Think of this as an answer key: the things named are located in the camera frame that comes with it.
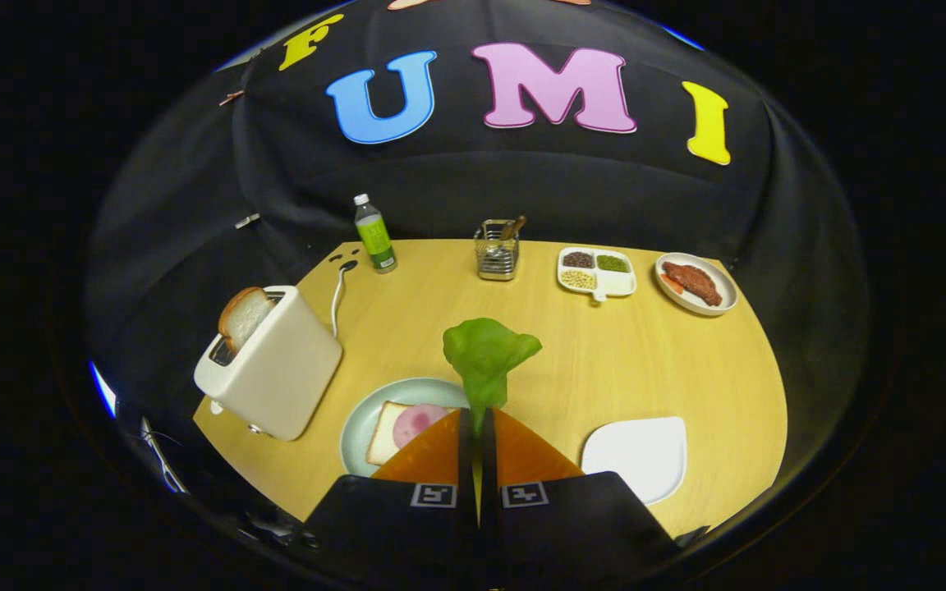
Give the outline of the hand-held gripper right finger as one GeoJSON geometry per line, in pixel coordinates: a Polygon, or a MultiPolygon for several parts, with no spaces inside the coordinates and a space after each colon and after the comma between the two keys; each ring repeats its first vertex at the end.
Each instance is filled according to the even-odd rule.
{"type": "Polygon", "coordinates": [[[481,434],[480,550],[489,590],[658,587],[679,546],[614,472],[504,478],[526,443],[499,409],[481,434]]]}

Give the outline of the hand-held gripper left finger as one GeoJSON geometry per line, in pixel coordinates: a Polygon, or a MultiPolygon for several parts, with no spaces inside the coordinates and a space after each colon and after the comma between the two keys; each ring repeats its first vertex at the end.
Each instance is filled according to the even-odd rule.
{"type": "Polygon", "coordinates": [[[333,590],[476,590],[480,571],[465,409],[417,439],[443,466],[404,479],[345,475],[301,526],[299,558],[333,590]]]}

